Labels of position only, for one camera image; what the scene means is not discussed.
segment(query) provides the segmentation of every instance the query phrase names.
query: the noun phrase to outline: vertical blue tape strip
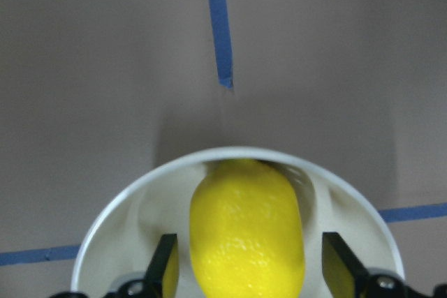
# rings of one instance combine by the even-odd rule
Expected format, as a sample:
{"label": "vertical blue tape strip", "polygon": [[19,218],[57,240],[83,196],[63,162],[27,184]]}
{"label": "vertical blue tape strip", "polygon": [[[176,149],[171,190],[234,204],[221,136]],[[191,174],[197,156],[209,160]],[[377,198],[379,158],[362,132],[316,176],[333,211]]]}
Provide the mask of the vertical blue tape strip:
{"label": "vertical blue tape strip", "polygon": [[233,87],[233,53],[231,50],[230,25],[226,0],[208,0],[210,3],[211,25],[216,53],[219,83]]}
{"label": "vertical blue tape strip", "polygon": [[441,218],[442,216],[447,216],[447,203],[404,207],[401,209],[384,209],[379,211],[379,213],[387,223]]}
{"label": "vertical blue tape strip", "polygon": [[0,253],[0,266],[26,263],[72,260],[78,254],[79,246],[62,246],[30,251]]}

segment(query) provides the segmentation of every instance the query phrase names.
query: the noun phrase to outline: yellow fruit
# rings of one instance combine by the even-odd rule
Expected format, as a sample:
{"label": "yellow fruit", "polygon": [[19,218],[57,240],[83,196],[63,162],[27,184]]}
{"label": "yellow fruit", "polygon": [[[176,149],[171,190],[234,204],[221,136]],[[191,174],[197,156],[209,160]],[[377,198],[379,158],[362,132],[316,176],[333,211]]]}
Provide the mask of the yellow fruit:
{"label": "yellow fruit", "polygon": [[191,263],[207,298],[296,298],[305,275],[295,191],[274,168],[228,160],[202,180],[189,218]]}

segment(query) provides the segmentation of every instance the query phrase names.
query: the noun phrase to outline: yellow object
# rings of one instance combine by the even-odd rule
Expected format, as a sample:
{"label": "yellow object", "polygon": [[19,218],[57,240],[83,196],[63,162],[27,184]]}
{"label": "yellow object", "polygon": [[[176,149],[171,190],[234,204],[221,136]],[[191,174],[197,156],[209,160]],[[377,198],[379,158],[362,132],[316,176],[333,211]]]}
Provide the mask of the yellow object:
{"label": "yellow object", "polygon": [[207,298],[296,298],[305,275],[295,191],[273,167],[222,162],[202,180],[189,218],[191,262]]}

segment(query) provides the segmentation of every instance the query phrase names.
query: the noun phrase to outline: gray surface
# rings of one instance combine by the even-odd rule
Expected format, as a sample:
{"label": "gray surface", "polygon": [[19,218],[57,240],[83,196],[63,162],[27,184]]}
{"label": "gray surface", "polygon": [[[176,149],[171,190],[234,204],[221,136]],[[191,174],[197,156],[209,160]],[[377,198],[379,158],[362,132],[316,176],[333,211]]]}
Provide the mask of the gray surface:
{"label": "gray surface", "polygon": [[[134,179],[227,144],[309,159],[379,209],[447,201],[447,0],[227,1],[234,92],[207,0],[0,0],[0,252],[77,244]],[[393,224],[427,290],[434,222]],[[45,296],[69,266],[1,267],[0,290],[36,274]]]}

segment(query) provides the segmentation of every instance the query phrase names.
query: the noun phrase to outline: blue tape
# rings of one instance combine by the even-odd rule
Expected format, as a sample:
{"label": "blue tape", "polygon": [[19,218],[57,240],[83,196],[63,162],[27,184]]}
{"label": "blue tape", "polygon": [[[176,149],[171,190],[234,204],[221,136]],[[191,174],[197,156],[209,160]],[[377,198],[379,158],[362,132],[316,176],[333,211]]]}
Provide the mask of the blue tape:
{"label": "blue tape", "polygon": [[208,0],[210,3],[214,51],[216,53],[219,83],[233,87],[233,52],[231,50],[230,25],[226,0]]}
{"label": "blue tape", "polygon": [[387,223],[440,218],[447,216],[447,203],[404,207],[401,209],[384,209],[379,211],[379,213]]}
{"label": "blue tape", "polygon": [[30,251],[15,251],[0,253],[0,266],[21,265],[26,263],[72,260],[79,251],[77,246],[62,246],[47,249],[33,249]]}

